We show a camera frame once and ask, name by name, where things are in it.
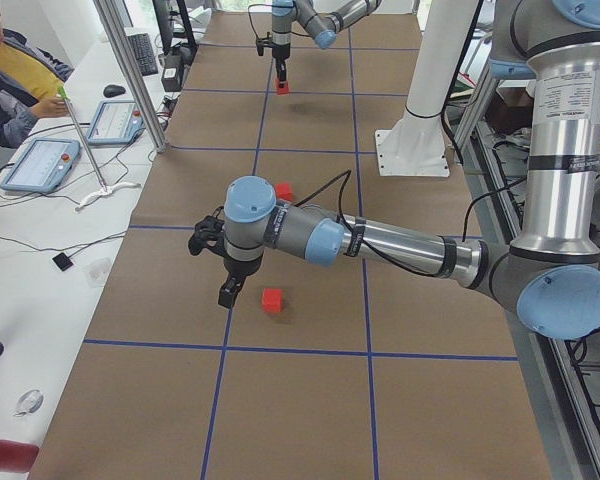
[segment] dark jacket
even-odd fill
[[[31,55],[46,65],[61,80],[66,80],[73,69],[27,42],[27,39],[12,30],[4,30],[4,42]],[[22,85],[0,71],[0,145],[18,147],[38,121],[29,107],[38,103]]]

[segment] red cylinder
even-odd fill
[[[36,461],[38,451],[36,445],[0,439],[0,472],[28,472]]]

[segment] blue joint cap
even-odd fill
[[[518,298],[520,321],[546,337],[572,340],[600,326],[600,271],[588,265],[547,270]]]
[[[553,0],[553,5],[569,21],[600,30],[600,0]]]
[[[285,15],[289,15],[293,12],[295,4],[294,0],[273,0],[271,6],[273,7],[271,9],[272,15],[275,15],[276,17],[284,17]]]
[[[311,232],[304,258],[309,263],[330,266],[340,251],[344,239],[344,227],[330,218],[322,220]]]
[[[491,75],[498,80],[532,80],[536,74],[526,63],[489,59]]]
[[[226,217],[236,223],[253,223],[276,206],[276,191],[264,178],[240,177],[227,190]]]
[[[332,30],[324,30],[318,35],[316,35],[314,41],[316,42],[316,45],[318,45],[318,47],[320,47],[322,50],[326,50],[331,45],[333,45],[333,42],[336,41],[336,38],[338,38],[336,32]]]

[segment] white pole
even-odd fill
[[[376,131],[380,175],[449,176],[439,114],[478,3],[433,0],[404,116]]]

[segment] light blue device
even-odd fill
[[[98,105],[87,131],[87,142],[94,147],[122,147],[133,142],[143,129],[135,102],[106,100]]]
[[[53,192],[80,156],[76,140],[39,138],[31,142],[0,184],[3,190]]]

